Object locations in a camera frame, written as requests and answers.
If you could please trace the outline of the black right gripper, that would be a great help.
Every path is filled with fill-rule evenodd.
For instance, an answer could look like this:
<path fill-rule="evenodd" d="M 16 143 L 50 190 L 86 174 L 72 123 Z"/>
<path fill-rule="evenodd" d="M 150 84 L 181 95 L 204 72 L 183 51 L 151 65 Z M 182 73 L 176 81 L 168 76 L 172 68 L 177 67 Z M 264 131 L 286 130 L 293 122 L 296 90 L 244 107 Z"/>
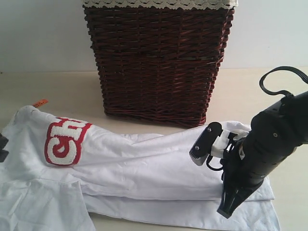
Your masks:
<path fill-rule="evenodd" d="M 224 154 L 223 190 L 217 212 L 230 218 L 271 172 L 271 142 L 240 139 Z"/>

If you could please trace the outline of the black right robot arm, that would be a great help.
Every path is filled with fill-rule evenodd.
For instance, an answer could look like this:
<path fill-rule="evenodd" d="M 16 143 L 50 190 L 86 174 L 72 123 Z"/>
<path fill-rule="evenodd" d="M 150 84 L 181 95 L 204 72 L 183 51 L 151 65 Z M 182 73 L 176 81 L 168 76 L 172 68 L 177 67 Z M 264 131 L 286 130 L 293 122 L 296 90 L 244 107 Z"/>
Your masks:
<path fill-rule="evenodd" d="M 307 142 L 307 92 L 284 97 L 254 116 L 248 135 L 223 154 L 223 191 L 217 212 L 230 218 L 270 172 Z"/>

